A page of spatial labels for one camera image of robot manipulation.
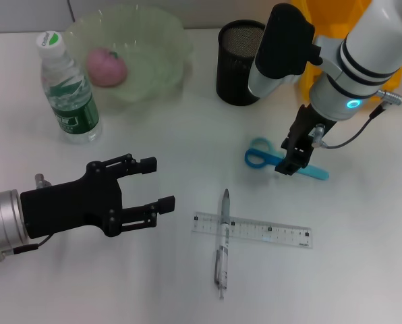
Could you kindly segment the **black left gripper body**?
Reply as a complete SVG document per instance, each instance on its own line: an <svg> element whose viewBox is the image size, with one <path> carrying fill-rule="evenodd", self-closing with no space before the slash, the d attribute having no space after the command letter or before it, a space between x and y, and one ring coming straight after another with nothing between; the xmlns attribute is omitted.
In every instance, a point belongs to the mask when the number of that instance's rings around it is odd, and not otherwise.
<svg viewBox="0 0 402 324"><path fill-rule="evenodd" d="M98 227L108 237L121 233L122 197L118 179L123 164L98 161L87 164L78 180L23 192L24 223L30 238L48 236L78 227Z"/></svg>

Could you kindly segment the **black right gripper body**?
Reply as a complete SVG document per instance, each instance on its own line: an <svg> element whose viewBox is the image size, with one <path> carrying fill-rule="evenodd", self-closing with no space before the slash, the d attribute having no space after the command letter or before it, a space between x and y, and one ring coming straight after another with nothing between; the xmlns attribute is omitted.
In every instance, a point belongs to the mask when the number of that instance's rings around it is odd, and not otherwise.
<svg viewBox="0 0 402 324"><path fill-rule="evenodd" d="M335 124L335 121L329 120L321 116L311 104L302 105L292 123L286 139L281 144L282 149L311 149L313 135L311 131L318 125L322 124L326 134Z"/></svg>

